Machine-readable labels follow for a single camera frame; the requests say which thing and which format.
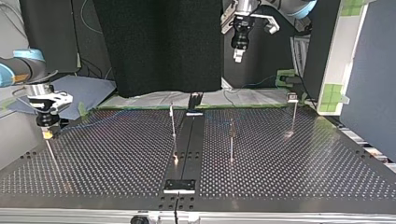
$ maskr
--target black curtain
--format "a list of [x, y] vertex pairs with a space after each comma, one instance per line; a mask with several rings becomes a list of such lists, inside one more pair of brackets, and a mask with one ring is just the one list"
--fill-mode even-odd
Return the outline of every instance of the black curtain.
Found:
[[119, 94], [217, 91], [221, 0], [94, 0]]

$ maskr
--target green tape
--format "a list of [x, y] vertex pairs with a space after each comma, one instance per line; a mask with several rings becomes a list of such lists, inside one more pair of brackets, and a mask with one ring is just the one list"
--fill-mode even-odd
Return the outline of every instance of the green tape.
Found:
[[343, 8], [341, 9], [341, 16], [359, 16], [361, 14], [361, 8], [363, 5], [363, 0], [345, 0]]
[[294, 77], [296, 75], [294, 69], [288, 70], [277, 70], [276, 73], [276, 86], [277, 87], [293, 87], [293, 84], [286, 84], [284, 81], [280, 80], [280, 77]]
[[320, 101], [320, 112], [335, 112], [338, 104], [341, 102], [342, 85], [325, 84], [323, 94]]
[[78, 103], [78, 112], [79, 112], [79, 115], [82, 117], [85, 117], [86, 115], [88, 115], [88, 111], [85, 108], [84, 103], [82, 103], [82, 102]]
[[1, 110], [7, 110], [8, 106], [15, 102], [14, 98], [8, 98], [0, 102]]

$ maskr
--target cable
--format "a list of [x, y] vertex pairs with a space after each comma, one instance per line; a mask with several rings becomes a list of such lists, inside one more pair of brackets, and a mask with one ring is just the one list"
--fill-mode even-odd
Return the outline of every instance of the cable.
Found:
[[34, 107], [32, 107], [30, 104], [24, 102], [20, 97], [18, 97], [18, 96], [15, 95], [15, 93], [17, 93], [18, 91], [22, 91], [22, 90], [26, 90], [26, 88], [22, 87], [22, 88], [17, 89], [17, 90], [15, 90], [15, 91], [13, 91], [13, 92], [11, 93], [12, 96], [14, 96], [14, 97], [17, 99], [17, 101], [23, 103], [24, 105], [29, 106], [29, 107], [32, 108], [34, 111], [39, 112], [39, 113], [46, 114], [46, 113], [49, 113], [49, 112], [51, 111], [50, 109], [44, 111], [44, 110], [40, 110], [40, 109], [34, 108]]
[[178, 196], [179, 196], [179, 195], [177, 195], [177, 200], [176, 200], [176, 205], [175, 205], [175, 211], [174, 211], [174, 215], [175, 215], [175, 224], [178, 224], [178, 216], [177, 216]]
[[[74, 127], [66, 127], [66, 128], [61, 129], [61, 132], [63, 132], [63, 131], [68, 131], [68, 130], [74, 130], [74, 129], [89, 128], [89, 127], [92, 127], [92, 126], [94, 126], [94, 125], [97, 125], [97, 124], [101, 124], [101, 123], [110, 121], [110, 120], [114, 119], [115, 117], [119, 116], [120, 114], [122, 114], [123, 112], [133, 111], [133, 110], [134, 110], [134, 109], [123, 109], [123, 110], [120, 110], [119, 112], [115, 113], [114, 115], [112, 115], [112, 116], [110, 116], [110, 117], [108, 117], [108, 118], [100, 119], [100, 120], [98, 120], [98, 121], [96, 121], [96, 122], [94, 122], [94, 123], [79, 124], [78, 126], [74, 126]], [[185, 118], [186, 113], [184, 113], [183, 116], [184, 116], [184, 117], [181, 119], [181, 122], [180, 122], [179, 125], [177, 126], [177, 130], [176, 130], [177, 133], [178, 133], [178, 130], [181, 128], [181, 123], [182, 123], [183, 119]]]
[[86, 63], [90, 64], [92, 67], [96, 68], [96, 69], [99, 71], [99, 73], [100, 73], [100, 78], [103, 78], [103, 72], [102, 72], [102, 70], [101, 70], [96, 64], [94, 64], [94, 63], [92, 63], [92, 62], [90, 62], [89, 60], [84, 59], [84, 58], [81, 58], [81, 60], [82, 60], [83, 62], [86, 62]]
[[264, 81], [266, 81], [266, 80], [268, 80], [268, 79], [270, 79], [270, 78], [272, 78], [272, 77], [276, 77], [276, 76], [266, 77], [265, 79], [261, 80], [261, 81], [258, 82], [258, 83], [246, 84], [246, 85], [242, 86], [241, 89], [239, 89], [239, 90], [237, 90], [237, 91], [227, 91], [227, 92], [228, 92], [228, 93], [231, 93], [231, 94], [235, 94], [235, 93], [238, 93], [239, 91], [241, 91], [242, 89], [244, 89], [244, 88], [246, 88], [246, 87], [248, 87], [248, 86], [259, 86], [259, 85], [261, 85]]
[[282, 7], [282, 0], [279, 0], [279, 4], [277, 5], [277, 10], [280, 10], [281, 7]]
[[42, 77], [42, 78], [40, 78], [38, 80], [34, 80], [34, 81], [31, 81], [31, 82], [25, 82], [25, 83], [22, 83], [22, 85], [30, 85], [30, 84], [34, 84], [34, 83], [37, 83], [37, 82], [42, 82], [42, 81], [45, 81], [45, 80], [49, 79], [50, 77], [55, 77], [56, 75], [58, 75], [58, 70], [53, 71], [51, 74], [47, 75], [46, 77]]
[[7, 17], [7, 19], [11, 22], [12, 26], [21, 34], [21, 36], [23, 36], [23, 38], [27, 39], [26, 33], [25, 31], [21, 30], [17, 24], [15, 24], [15, 22], [8, 16], [8, 14], [1, 8], [1, 7], [7, 7], [10, 8], [12, 12], [15, 13], [15, 15], [17, 15], [17, 17], [20, 19], [21, 25], [23, 26], [23, 21], [21, 21], [20, 15], [18, 14], [18, 12], [16, 12], [16, 10], [9, 6], [4, 4], [3, 2], [0, 2], [0, 10], [4, 13], [4, 15]]
[[11, 11], [14, 12], [14, 14], [18, 17], [18, 19], [20, 20], [20, 22], [21, 22], [22, 24], [24, 24], [23, 18], [22, 18], [22, 16], [21, 16], [21, 13], [20, 13], [19, 11], [17, 11], [17, 9], [15, 9], [13, 6], [11, 6], [11, 5], [9, 5], [9, 4], [3, 2], [3, 1], [0, 1], [0, 6], [5, 6], [5, 7], [11, 9]]
[[110, 74], [111, 70], [113, 69], [113, 67], [110, 67], [108, 69], [108, 71], [106, 72], [106, 76], [105, 76], [105, 80], [107, 80], [107, 76]]
[[223, 95], [224, 95], [225, 99], [226, 99], [228, 102], [230, 102], [230, 103], [233, 105], [233, 107], [236, 107], [236, 105], [233, 103], [233, 101], [230, 100], [230, 99], [227, 97], [227, 95], [225, 94], [225, 92], [226, 92], [226, 91], [223, 91]]
[[[295, 33], [296, 22], [297, 22], [297, 20], [294, 19], [294, 23], [293, 23], [293, 26], [294, 26], [294, 33]], [[305, 86], [305, 82], [304, 82], [303, 77], [301, 77], [301, 75], [300, 75], [300, 69], [299, 69], [298, 62], [297, 62], [296, 45], [295, 45], [295, 41], [294, 41], [294, 40], [295, 40], [295, 34], [293, 35], [293, 51], [294, 51], [294, 59], [293, 59], [293, 60], [294, 60], [294, 62], [296, 63], [296, 69], [297, 69], [296, 75], [300, 78], [301, 83], [303, 84], [304, 90], [305, 90], [305, 92], [306, 92], [306, 95], [307, 95], [308, 98], [311, 100], [312, 105], [313, 105], [314, 108], [318, 111], [318, 107], [317, 107], [317, 105], [314, 103], [314, 99], [312, 98], [311, 94], [309, 94], [308, 88]]]
[[79, 15], [80, 15], [80, 17], [81, 17], [82, 23], [84, 23], [84, 25], [85, 25], [88, 29], [90, 29], [90, 30], [92, 30], [92, 31], [94, 31], [94, 32], [96, 32], [96, 33], [102, 35], [103, 33], [102, 33], [101, 31], [98, 31], [98, 30], [93, 29], [91, 26], [89, 26], [89, 25], [87, 24], [87, 22], [85, 22], [85, 19], [84, 19], [84, 7], [85, 7], [85, 5], [87, 4], [87, 1], [88, 1], [88, 0], [85, 0], [85, 1], [84, 1], [84, 3], [82, 4], [82, 7], [81, 7], [81, 11], [79, 12]]
[[86, 63], [81, 62], [81, 64], [84, 65], [84, 66], [87, 68], [87, 77], [89, 77], [89, 76], [91, 75], [91, 73], [92, 73], [92, 74], [95, 75], [97, 78], [101, 78], [101, 77], [99, 77], [95, 72], [93, 72], [93, 71], [90, 69], [90, 67], [89, 67]]

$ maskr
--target metal plate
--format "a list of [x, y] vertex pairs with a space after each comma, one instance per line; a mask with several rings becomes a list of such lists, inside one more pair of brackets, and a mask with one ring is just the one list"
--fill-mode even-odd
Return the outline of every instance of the metal plate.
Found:
[[52, 145], [57, 161], [35, 151], [2, 171], [1, 206], [158, 208], [174, 150], [169, 111], [96, 111]]
[[207, 110], [202, 153], [195, 211], [396, 214], [395, 174], [310, 109]]

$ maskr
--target robot end effector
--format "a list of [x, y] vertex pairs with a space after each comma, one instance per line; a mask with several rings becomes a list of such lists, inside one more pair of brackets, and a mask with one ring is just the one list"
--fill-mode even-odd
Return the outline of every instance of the robot end effector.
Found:
[[[295, 19], [304, 18], [317, 2], [317, 0], [287, 0], [281, 4], [282, 0], [267, 1], [271, 4], [277, 4], [277, 10], [282, 10], [284, 14]], [[234, 36], [231, 46], [234, 48], [233, 57], [235, 61], [241, 63], [242, 56], [248, 49], [248, 35], [257, 18], [264, 20], [264, 31], [270, 35], [279, 31], [280, 27], [273, 16], [257, 13], [261, 7], [268, 7], [262, 5], [261, 0], [234, 0], [233, 3], [236, 4], [236, 9], [232, 22]]]
[[29, 105], [37, 113], [36, 123], [41, 127], [45, 139], [52, 137], [50, 127], [60, 121], [59, 112], [73, 101], [73, 96], [65, 91], [55, 91], [49, 78], [46, 62], [40, 50], [14, 50], [14, 57], [0, 58], [0, 88], [24, 85]]
[[235, 17], [233, 18], [234, 36], [231, 46], [234, 49], [233, 58], [237, 63], [241, 63], [242, 56], [248, 49], [248, 34], [253, 29], [256, 18], [264, 19], [264, 30], [271, 35], [279, 31], [280, 27], [274, 17], [255, 14], [261, 6], [261, 1], [238, 0], [236, 4]]

